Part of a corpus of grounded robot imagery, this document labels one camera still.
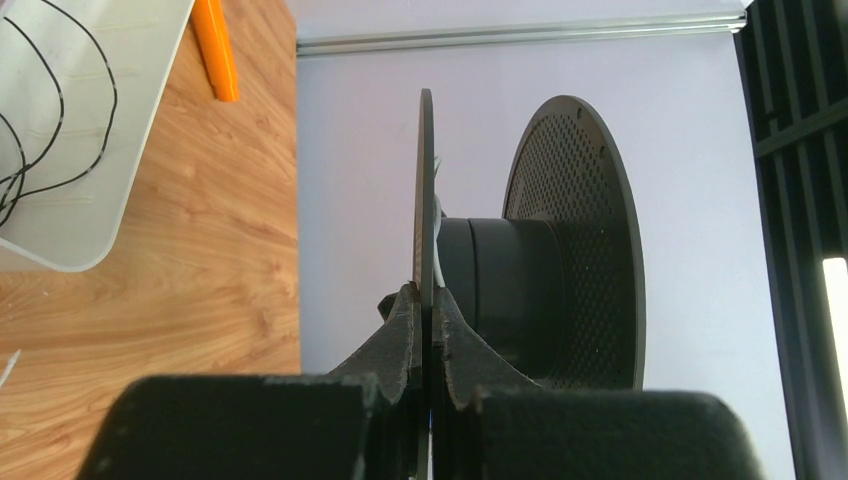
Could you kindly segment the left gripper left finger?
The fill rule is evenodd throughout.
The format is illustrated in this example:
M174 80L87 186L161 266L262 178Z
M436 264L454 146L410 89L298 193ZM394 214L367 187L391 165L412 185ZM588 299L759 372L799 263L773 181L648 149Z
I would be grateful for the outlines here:
M82 479L408 479L422 467L420 296L323 375L155 375L108 410Z

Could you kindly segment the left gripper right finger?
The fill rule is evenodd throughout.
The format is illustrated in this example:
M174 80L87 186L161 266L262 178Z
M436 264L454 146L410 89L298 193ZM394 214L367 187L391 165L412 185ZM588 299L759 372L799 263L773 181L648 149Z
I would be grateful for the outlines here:
M449 291L432 309L437 479L761 479L736 414L692 392L552 390L506 362Z

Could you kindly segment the black spool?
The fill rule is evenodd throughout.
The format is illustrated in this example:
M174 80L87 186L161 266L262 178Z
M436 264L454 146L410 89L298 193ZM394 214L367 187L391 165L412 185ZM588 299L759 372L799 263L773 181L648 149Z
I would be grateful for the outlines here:
M642 387L638 217L619 150L589 102L557 95L536 110L499 216L431 205L434 284L506 362L553 389Z

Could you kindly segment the orange flashlight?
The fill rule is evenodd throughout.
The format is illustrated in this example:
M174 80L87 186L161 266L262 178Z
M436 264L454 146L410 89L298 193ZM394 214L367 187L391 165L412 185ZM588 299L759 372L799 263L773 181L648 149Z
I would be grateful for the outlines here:
M238 73L221 2L195 0L190 21L216 99L236 102Z

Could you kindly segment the white oblong tray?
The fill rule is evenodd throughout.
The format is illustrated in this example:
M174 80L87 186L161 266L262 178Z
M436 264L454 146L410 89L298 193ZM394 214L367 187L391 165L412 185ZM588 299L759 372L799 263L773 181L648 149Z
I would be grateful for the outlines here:
M189 1L1 5L1 268L81 272L117 238Z

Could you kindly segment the right aluminium frame post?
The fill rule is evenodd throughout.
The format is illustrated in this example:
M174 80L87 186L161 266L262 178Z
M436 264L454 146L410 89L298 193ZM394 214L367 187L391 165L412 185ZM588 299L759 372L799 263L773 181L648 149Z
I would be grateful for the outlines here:
M746 14L741 12L420 30L300 39L296 42L296 53L299 58L317 58L490 45L736 33L746 24Z

